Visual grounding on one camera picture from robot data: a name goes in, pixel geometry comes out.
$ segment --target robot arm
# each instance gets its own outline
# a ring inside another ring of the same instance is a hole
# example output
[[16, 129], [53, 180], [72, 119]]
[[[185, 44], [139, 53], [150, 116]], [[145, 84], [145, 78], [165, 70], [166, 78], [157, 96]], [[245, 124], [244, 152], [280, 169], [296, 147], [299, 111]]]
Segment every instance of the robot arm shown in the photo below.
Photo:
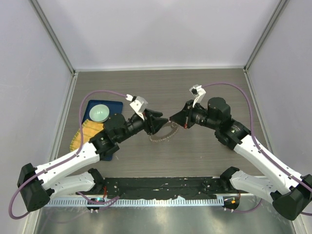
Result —
[[302, 210], [311, 202], [311, 193], [295, 180], [291, 179], [262, 153], [264, 151], [269, 157], [288, 171], [291, 176], [299, 178], [302, 182], [312, 187], [312, 176], [303, 177], [294, 171], [270, 151], [262, 147], [258, 142], [259, 150], [251, 136], [251, 132], [242, 123], [234, 120], [231, 116], [231, 108], [223, 98], [214, 97], [208, 101], [208, 108], [200, 105], [205, 92], [202, 87], [195, 85], [190, 89], [195, 100], [189, 100], [184, 108], [169, 118], [170, 121], [179, 124], [185, 129], [194, 124], [215, 130], [215, 137], [223, 145], [245, 157], [268, 179], [260, 179], [240, 171], [238, 168], [227, 169], [220, 178], [224, 187], [244, 190], [252, 193], [273, 204], [274, 208], [285, 218], [294, 220]]
[[135, 111], [131, 118], [125, 120], [121, 114], [110, 116], [105, 122], [105, 129], [97, 133], [85, 143], [81, 151], [70, 152], [54, 161], [34, 167], [31, 163], [22, 167], [18, 187], [26, 180], [44, 171], [21, 191], [21, 196], [27, 211], [35, 211], [46, 205], [51, 198], [79, 191], [100, 191], [103, 188], [103, 178], [95, 169], [76, 176], [68, 176], [76, 170], [107, 160], [108, 156], [119, 150], [118, 143], [144, 130], [148, 135], [157, 133], [168, 122], [161, 118], [162, 113], [146, 109], [147, 102], [142, 97], [127, 96], [130, 106]]

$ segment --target wall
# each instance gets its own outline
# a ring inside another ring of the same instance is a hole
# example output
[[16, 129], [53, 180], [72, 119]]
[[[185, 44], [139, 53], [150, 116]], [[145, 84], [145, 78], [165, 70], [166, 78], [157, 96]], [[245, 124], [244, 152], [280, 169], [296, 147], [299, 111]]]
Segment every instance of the wall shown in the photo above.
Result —
[[[22, 233], [26, 218], [12, 220], [9, 200], [20, 168], [46, 162], [70, 73], [27, 0], [0, 7], [0, 226], [2, 234]], [[25, 206], [18, 197], [14, 214]]]
[[241, 66], [278, 0], [39, 0], [76, 69]]
[[250, 69], [273, 151], [303, 175], [312, 174], [311, 9], [290, 1]]

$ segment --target yellow towel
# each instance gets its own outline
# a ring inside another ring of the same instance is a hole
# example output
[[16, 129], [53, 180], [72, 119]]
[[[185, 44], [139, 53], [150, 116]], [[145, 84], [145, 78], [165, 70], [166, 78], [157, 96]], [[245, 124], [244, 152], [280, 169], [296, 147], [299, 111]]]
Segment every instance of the yellow towel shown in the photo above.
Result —
[[[85, 120], [82, 124], [83, 130], [83, 143], [86, 143], [90, 140], [90, 138], [94, 137], [95, 134], [102, 131], [104, 129], [103, 123], [96, 123], [91, 120]], [[70, 143], [69, 149], [70, 151], [74, 151], [78, 149], [80, 146], [80, 129], [74, 135], [72, 142]]]

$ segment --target wood grain surface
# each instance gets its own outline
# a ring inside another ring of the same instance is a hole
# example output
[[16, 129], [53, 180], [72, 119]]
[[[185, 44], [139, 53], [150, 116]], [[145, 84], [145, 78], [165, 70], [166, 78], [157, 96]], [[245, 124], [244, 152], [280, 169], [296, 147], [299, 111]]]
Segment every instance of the wood grain surface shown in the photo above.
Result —
[[[78, 129], [80, 102], [90, 91], [108, 89], [141, 96], [149, 102], [149, 109], [161, 111], [164, 117], [169, 117], [192, 99], [189, 92], [191, 86], [221, 81], [239, 85], [251, 98], [242, 69], [80, 72], [59, 156], [69, 152], [70, 142]], [[206, 92], [201, 102], [204, 107], [207, 107], [209, 98], [225, 98], [231, 107], [233, 118], [250, 128], [247, 103], [239, 91], [230, 86], [218, 85], [206, 88]], [[89, 99], [122, 101], [123, 115], [128, 118], [134, 113], [129, 102], [122, 97], [96, 94]], [[265, 144], [256, 114], [254, 123], [257, 138]], [[104, 177], [219, 176], [230, 166], [235, 166], [251, 175], [261, 175], [245, 158], [221, 145], [213, 130], [197, 125], [187, 130], [180, 128], [170, 141], [153, 143], [145, 132], [140, 132], [119, 146], [120, 150], [114, 154], [112, 161], [100, 161], [78, 170], [75, 174], [93, 167]]]

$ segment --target light green bowl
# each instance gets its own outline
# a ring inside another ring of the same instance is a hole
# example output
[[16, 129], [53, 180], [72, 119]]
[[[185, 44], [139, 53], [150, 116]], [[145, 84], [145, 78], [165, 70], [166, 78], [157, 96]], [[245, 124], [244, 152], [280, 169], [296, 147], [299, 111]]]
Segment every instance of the light green bowl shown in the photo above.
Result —
[[96, 105], [91, 108], [89, 116], [92, 121], [103, 123], [109, 117], [109, 108], [103, 104]]

